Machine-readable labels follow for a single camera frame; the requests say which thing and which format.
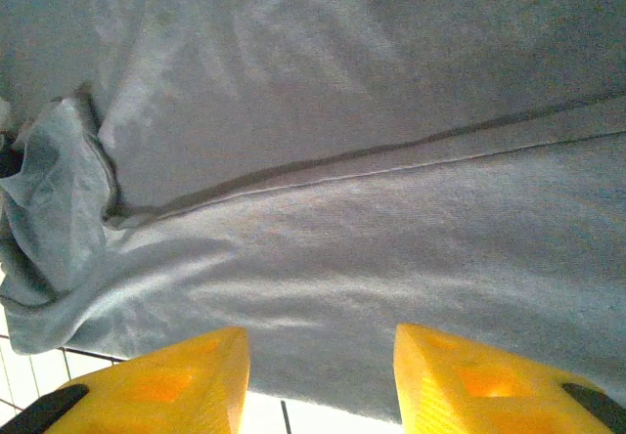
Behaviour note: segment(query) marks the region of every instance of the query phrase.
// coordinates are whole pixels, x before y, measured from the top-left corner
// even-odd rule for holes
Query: black plastic part
[[[600,420],[615,434],[626,434],[626,409],[611,400],[606,394],[576,383],[562,385],[574,400]]]
[[[87,385],[76,384],[44,395],[0,427],[0,434],[41,434],[87,393]]]

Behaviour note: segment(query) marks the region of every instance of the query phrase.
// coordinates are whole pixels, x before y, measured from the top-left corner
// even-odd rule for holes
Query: yellow plastic part
[[[72,380],[89,393],[46,433],[236,434],[248,378],[246,331],[220,329]]]
[[[588,380],[420,325],[399,325],[394,371],[406,434],[610,434],[561,386]]]

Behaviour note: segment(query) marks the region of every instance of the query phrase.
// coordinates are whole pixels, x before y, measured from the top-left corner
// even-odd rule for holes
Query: white tile floor
[[[38,397],[68,380],[116,364],[106,356],[56,349],[36,356],[20,356],[9,341],[4,309],[0,306],[0,426]],[[375,419],[328,407],[285,401],[248,392],[240,434],[401,434],[402,429]]]

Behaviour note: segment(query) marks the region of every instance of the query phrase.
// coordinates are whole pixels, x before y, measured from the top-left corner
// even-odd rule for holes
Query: wrinkled fabric
[[[91,2],[129,206],[626,88],[623,0]]]
[[[245,326],[252,388],[397,419],[416,322],[626,404],[622,1],[6,0],[16,116],[102,115],[0,179],[12,344]]]
[[[252,388],[395,418],[395,326],[418,322],[626,399],[624,133],[268,188],[118,227],[80,106],[44,113],[22,172],[0,180],[19,246],[5,239],[12,259],[1,258],[19,351],[133,357],[244,326]]]

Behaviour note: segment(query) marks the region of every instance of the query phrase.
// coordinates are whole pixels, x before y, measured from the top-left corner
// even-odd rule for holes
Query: tile grout line
[[[4,376],[7,378],[7,386],[9,387],[9,395],[11,395],[11,403],[14,403],[15,400],[13,398],[13,390],[11,389],[11,382],[9,382],[9,373],[7,372],[7,365],[4,362],[4,354],[2,353],[2,348],[0,348],[0,359],[2,360],[2,370],[4,371]]]
[[[9,403],[6,400],[3,400],[0,398],[0,402],[4,403],[5,405],[9,405],[11,408],[13,408],[14,410],[20,410],[22,411],[22,409],[20,407],[16,407],[13,403]]]
[[[39,393],[39,384],[37,383],[37,376],[35,375],[35,368],[32,366],[32,359],[28,356],[28,362],[30,363],[30,372],[32,372],[32,378],[35,381],[35,390],[37,391],[37,398],[41,396]]]
[[[105,361],[109,361],[110,363],[123,363],[124,361],[126,361],[125,359],[115,358],[113,356],[105,356],[104,354],[89,353],[87,351],[81,351],[79,349],[71,349],[71,348],[64,348],[64,347],[62,347],[61,349],[71,354],[78,354],[80,356],[88,356],[90,358],[103,359]]]
[[[67,363],[66,348],[61,348],[63,353],[63,360],[66,362],[67,379],[71,380],[71,373],[69,373],[69,364]]]

